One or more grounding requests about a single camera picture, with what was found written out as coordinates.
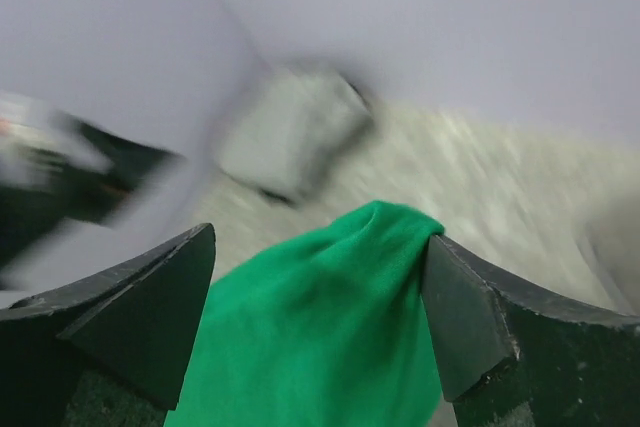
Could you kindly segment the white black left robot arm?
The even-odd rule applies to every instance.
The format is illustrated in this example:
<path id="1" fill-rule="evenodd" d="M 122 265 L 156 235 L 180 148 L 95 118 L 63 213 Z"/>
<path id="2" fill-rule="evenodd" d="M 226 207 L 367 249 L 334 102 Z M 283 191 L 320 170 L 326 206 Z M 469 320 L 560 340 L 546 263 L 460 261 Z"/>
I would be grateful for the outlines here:
<path id="1" fill-rule="evenodd" d="M 107 226 L 134 212 L 175 151 L 118 136 L 32 97 L 1 95 L 1 289 L 13 263 L 70 222 Z"/>

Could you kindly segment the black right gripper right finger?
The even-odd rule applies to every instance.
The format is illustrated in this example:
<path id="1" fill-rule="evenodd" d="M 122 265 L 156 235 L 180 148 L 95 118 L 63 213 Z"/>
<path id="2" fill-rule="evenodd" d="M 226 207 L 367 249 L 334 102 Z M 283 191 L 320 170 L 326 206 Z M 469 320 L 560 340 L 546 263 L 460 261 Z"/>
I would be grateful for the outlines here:
<path id="1" fill-rule="evenodd" d="M 552 292 L 443 235 L 426 247 L 422 298 L 459 425 L 638 425 L 638 317 Z"/>

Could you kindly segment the green t shirt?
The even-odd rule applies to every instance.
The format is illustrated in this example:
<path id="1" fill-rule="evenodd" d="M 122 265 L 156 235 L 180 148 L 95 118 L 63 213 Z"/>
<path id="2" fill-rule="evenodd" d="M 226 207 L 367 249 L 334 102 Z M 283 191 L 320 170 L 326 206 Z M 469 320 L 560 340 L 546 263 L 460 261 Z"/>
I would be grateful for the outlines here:
<path id="1" fill-rule="evenodd" d="M 209 289 L 169 426 L 424 426 L 441 387 L 419 263 L 442 225 L 368 203 Z"/>

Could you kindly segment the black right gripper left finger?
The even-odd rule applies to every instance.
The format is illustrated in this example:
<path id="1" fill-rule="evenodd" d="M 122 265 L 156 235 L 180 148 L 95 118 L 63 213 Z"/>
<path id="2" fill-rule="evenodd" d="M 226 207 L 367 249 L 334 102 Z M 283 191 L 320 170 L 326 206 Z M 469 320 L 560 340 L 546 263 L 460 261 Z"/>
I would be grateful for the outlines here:
<path id="1" fill-rule="evenodd" d="M 1 311 L 4 426 L 161 426 L 177 406 L 216 256 L 197 225 Z"/>

